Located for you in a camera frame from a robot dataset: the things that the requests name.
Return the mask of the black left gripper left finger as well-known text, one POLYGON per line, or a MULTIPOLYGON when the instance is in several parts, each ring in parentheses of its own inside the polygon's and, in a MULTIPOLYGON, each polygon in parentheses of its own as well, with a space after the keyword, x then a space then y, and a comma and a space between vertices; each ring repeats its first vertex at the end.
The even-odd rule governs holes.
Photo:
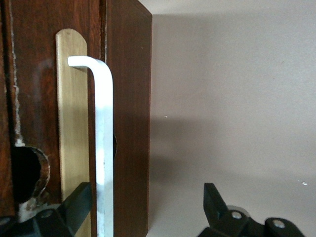
POLYGON ((89 182, 80 183, 60 204, 18 223, 13 216, 0 218, 2 237, 73 237, 82 226, 92 206, 89 182))

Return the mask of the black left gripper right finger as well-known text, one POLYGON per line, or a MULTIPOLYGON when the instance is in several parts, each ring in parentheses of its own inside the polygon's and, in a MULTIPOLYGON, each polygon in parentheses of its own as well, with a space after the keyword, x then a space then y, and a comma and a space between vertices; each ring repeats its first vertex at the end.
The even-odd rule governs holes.
POLYGON ((303 237, 304 234, 292 222, 271 217, 260 224, 242 211, 228 209, 213 183, 205 183, 203 209, 209 226, 200 237, 303 237))

